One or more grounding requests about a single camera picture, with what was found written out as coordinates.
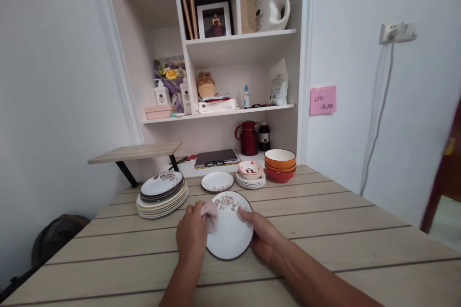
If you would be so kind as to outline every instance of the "stand leg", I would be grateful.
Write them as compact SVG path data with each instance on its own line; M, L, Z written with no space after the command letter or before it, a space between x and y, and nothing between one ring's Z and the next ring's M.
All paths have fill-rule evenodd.
M125 177L128 179L128 182L130 182L131 187L135 188L135 187L139 186L139 182L136 181L136 179L131 174L130 170L128 169L128 167L126 166L125 163L123 163L122 161L118 161L118 162L116 162L116 164L120 168L123 175L125 175Z
M178 164L176 163L176 157L174 157L174 155L170 155L170 160L171 160L171 164L173 165L174 171L179 172Z

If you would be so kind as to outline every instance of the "dish cloth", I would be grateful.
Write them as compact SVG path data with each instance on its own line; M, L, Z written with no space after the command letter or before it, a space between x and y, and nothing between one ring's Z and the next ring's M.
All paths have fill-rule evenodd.
M208 218L206 219L206 227L208 229L208 233L215 233L218 229L218 207L214 204L213 201L207 200L202 205L202 211L200 214L202 216L204 214L208 215Z

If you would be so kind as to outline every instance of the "hand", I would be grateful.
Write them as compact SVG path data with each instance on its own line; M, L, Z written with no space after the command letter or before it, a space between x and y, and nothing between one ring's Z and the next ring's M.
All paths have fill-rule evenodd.
M200 215L204 201L195 206L188 205L184 217L176 229L176 243L179 250L179 263L202 262L206 250L207 215Z
M256 237L251 243L251 249L268 264L274 264L278 249L286 238L263 215L257 212L247 212L239 207L240 215L253 225Z

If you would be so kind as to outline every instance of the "pink box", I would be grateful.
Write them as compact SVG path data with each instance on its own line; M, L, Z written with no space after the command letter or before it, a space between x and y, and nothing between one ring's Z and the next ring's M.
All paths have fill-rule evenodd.
M150 106L145 107L147 120L154 120L157 118L171 118L172 113L176 113L175 105L165 106Z

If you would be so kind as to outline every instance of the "yellow flower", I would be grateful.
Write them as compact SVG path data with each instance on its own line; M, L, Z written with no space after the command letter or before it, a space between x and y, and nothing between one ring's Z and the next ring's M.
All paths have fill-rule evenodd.
M167 77L167 79L169 80L173 80L173 79L176 79L178 77L178 74L176 72L176 70L169 70L165 76Z

